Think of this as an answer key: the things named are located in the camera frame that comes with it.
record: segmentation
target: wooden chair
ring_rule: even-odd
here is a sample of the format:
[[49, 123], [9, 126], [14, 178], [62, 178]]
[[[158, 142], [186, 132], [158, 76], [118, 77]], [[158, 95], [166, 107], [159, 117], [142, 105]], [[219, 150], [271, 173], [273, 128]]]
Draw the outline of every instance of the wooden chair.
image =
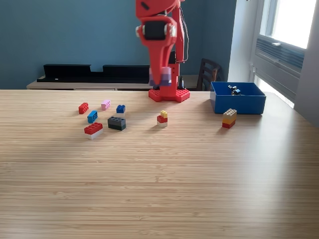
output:
[[210, 91], [210, 83], [215, 82], [217, 79], [222, 81], [222, 69], [220, 65], [203, 58], [200, 64], [197, 91], [203, 91], [203, 85], [204, 91]]

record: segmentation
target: robotic arm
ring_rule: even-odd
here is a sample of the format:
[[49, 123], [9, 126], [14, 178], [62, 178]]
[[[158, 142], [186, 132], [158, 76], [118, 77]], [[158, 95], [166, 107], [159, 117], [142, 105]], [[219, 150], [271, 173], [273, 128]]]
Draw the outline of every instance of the robotic arm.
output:
[[[149, 49], [150, 74], [154, 84], [160, 86], [159, 92], [149, 92], [149, 96], [155, 101], [181, 102], [190, 96], [188, 90], [177, 89], [179, 64], [184, 62], [183, 14], [180, 8], [182, 1], [184, 0], [136, 0], [136, 16], [142, 22], [142, 25], [136, 28], [136, 34]], [[174, 62], [169, 65], [174, 45], [176, 55]], [[170, 86], [162, 84], [162, 79], [167, 80], [168, 77], [171, 78]]]

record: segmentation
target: white lego brick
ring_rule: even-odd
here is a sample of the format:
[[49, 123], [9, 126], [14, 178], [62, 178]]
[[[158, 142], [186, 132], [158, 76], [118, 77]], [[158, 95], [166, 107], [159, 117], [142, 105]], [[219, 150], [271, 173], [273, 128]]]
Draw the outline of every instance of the white lego brick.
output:
[[158, 122], [158, 126], [164, 128], [164, 127], [167, 127], [167, 125], [168, 125], [167, 123], [168, 122], [165, 122], [165, 123]]
[[87, 134], [87, 133], [85, 133], [85, 137], [88, 138], [88, 139], [90, 139], [90, 140], [93, 140], [93, 139], [95, 139], [97, 136], [99, 136], [99, 135], [102, 134], [102, 133], [103, 133], [103, 129], [97, 131], [97, 132], [94, 133], [94, 134]]

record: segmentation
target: wire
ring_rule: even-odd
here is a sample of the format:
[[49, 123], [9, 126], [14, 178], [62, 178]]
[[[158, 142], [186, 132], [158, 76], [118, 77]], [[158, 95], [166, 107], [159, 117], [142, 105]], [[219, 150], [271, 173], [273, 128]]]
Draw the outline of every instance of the wire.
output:
[[188, 36], [188, 29], [187, 29], [187, 25], [185, 22], [185, 18], [184, 18], [184, 13], [183, 10], [180, 8], [180, 14], [181, 14], [181, 20], [185, 26], [185, 32], [186, 32], [186, 36], [187, 36], [187, 58], [182, 60], [182, 61], [177, 61], [177, 63], [184, 63], [188, 60], [188, 51], [189, 51], [189, 36]]

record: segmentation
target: light blue lego brick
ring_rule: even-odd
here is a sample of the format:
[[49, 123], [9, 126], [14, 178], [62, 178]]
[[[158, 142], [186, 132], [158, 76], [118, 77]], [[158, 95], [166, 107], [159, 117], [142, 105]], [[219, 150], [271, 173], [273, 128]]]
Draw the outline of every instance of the light blue lego brick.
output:
[[123, 114], [125, 112], [125, 106], [121, 106], [119, 105], [117, 108], [116, 108], [116, 113], [121, 113]]
[[98, 118], [98, 112], [97, 111], [92, 111], [88, 115], [88, 123], [94, 123], [94, 121]]

